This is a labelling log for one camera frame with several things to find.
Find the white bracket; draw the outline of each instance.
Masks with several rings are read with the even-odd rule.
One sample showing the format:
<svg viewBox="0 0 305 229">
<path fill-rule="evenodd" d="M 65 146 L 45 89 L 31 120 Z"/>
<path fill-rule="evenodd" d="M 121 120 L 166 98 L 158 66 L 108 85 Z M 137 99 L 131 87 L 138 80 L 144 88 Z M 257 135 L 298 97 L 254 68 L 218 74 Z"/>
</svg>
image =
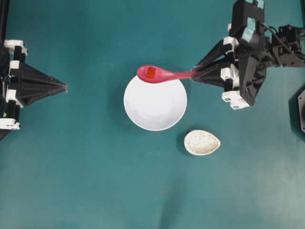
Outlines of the white bracket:
<svg viewBox="0 0 305 229">
<path fill-rule="evenodd" d="M 0 118 L 0 129 L 20 130 L 20 123 L 17 123 L 13 118 Z"/>
<path fill-rule="evenodd" d="M 234 64 L 230 65 L 230 68 L 223 68 L 220 73 L 220 77 L 226 81 L 228 79 L 233 80 L 233 88 L 239 87 L 239 71 Z"/>
<path fill-rule="evenodd" d="M 10 70 L 11 69 L 19 69 L 19 65 L 20 65 L 20 61 L 11 61 L 10 62 Z"/>
<path fill-rule="evenodd" d="M 20 106 L 20 108 L 23 108 L 24 106 L 22 103 L 16 98 L 16 90 L 7 89 L 6 91 L 6 102 L 8 103 L 10 100 L 16 101 L 16 105 Z"/>
<path fill-rule="evenodd" d="M 250 105 L 240 96 L 240 91 L 229 91 L 222 94 L 222 99 L 234 110 L 244 109 Z"/>
<path fill-rule="evenodd" d="M 228 51 L 229 52 L 234 52 L 235 48 L 239 46 L 239 42 L 236 38 L 234 37 L 225 37 L 224 38 L 224 45 L 231 44 L 232 45 L 232 50 Z"/>
<path fill-rule="evenodd" d="M 24 47 L 24 42 L 22 40 L 5 40 L 4 46 L 9 49 L 10 54 L 14 54 L 16 46 L 21 46 L 21 52 L 28 56 L 28 49 Z"/>
</svg>

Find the white plate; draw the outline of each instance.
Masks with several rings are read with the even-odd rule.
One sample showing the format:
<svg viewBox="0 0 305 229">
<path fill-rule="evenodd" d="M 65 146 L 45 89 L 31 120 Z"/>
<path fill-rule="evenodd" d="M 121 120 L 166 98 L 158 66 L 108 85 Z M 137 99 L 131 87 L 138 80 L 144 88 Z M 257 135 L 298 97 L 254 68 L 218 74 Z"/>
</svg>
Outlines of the white plate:
<svg viewBox="0 0 305 229">
<path fill-rule="evenodd" d="M 204 156 L 215 152 L 220 147 L 220 140 L 204 130 L 193 130 L 184 139 L 186 150 L 196 156 Z"/>
<path fill-rule="evenodd" d="M 180 80 L 146 83 L 135 76 L 124 94 L 129 118 L 145 130 L 161 131 L 174 126 L 183 117 L 187 95 Z"/>
</svg>

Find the pink plastic spoon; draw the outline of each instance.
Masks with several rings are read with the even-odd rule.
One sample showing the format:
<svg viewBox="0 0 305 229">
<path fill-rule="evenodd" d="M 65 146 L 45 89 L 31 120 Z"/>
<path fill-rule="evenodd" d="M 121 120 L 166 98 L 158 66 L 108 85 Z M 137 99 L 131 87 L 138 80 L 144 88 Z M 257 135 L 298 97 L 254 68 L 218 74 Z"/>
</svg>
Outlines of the pink plastic spoon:
<svg viewBox="0 0 305 229">
<path fill-rule="evenodd" d="M 173 73 L 152 65 L 143 66 L 137 71 L 138 77 L 147 83 L 162 83 L 170 80 L 188 79 L 197 73 L 197 71 Z"/>
</svg>

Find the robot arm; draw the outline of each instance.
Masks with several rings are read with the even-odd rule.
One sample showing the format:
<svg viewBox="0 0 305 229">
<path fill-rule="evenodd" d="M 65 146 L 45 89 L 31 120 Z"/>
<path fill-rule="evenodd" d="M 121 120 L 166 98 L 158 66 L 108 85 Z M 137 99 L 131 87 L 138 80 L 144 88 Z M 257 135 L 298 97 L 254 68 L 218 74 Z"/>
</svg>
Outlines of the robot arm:
<svg viewBox="0 0 305 229">
<path fill-rule="evenodd" d="M 234 110 L 255 104 L 268 67 L 305 67 L 300 44 L 305 29 L 287 25 L 274 32 L 264 23 L 263 0 L 238 0 L 228 29 L 230 36 L 195 66 L 200 72 L 193 80 L 223 87 L 222 99 Z"/>
<path fill-rule="evenodd" d="M 66 84 L 25 63 L 28 50 L 23 41 L 5 40 L 9 2 L 0 0 L 0 140 L 20 129 L 21 108 L 67 91 Z"/>
</svg>

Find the white plastic part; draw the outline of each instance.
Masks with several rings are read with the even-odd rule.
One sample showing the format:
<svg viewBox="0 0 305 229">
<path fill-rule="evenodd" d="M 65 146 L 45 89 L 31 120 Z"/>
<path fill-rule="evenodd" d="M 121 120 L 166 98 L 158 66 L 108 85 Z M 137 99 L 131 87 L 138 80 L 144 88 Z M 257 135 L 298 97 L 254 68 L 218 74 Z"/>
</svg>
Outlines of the white plastic part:
<svg viewBox="0 0 305 229">
<path fill-rule="evenodd" d="M 222 99 L 226 103 L 230 103 L 230 106 L 234 110 L 244 109 L 250 105 L 240 96 L 240 91 L 230 91 L 224 92 L 222 94 Z"/>
<path fill-rule="evenodd" d="M 235 48 L 239 46 L 238 40 L 234 37 L 225 37 L 224 38 L 224 45 L 227 45 L 227 44 L 232 45 L 232 50 L 230 50 L 228 52 L 234 52 Z"/>
<path fill-rule="evenodd" d="M 10 69 L 19 69 L 20 61 L 11 61 L 10 62 Z"/>
<path fill-rule="evenodd" d="M 239 71 L 234 66 L 234 64 L 230 65 L 230 68 L 223 68 L 220 73 L 220 77 L 226 81 L 228 79 L 233 80 L 233 88 L 239 87 Z"/>
<path fill-rule="evenodd" d="M 7 103 L 9 102 L 9 100 L 14 100 L 14 101 L 16 101 L 16 105 L 20 106 L 20 108 L 23 108 L 22 103 L 16 98 L 16 90 L 7 89 L 5 99 L 6 99 Z"/>
<path fill-rule="evenodd" d="M 186 150 L 196 156 L 204 156 L 215 152 L 221 143 L 220 140 L 203 130 L 193 130 L 184 139 Z"/>
<path fill-rule="evenodd" d="M 135 76 L 124 94 L 129 118 L 139 127 L 161 131 L 174 126 L 183 117 L 187 95 L 180 80 L 146 83 Z"/>
<path fill-rule="evenodd" d="M 10 54 L 14 54 L 16 46 L 20 46 L 22 47 L 22 53 L 26 56 L 28 55 L 28 50 L 24 47 L 24 42 L 22 40 L 5 40 L 4 46 L 9 49 Z"/>
<path fill-rule="evenodd" d="M 3 130 L 20 130 L 20 123 L 12 118 L 0 118 L 0 129 Z"/>
</svg>

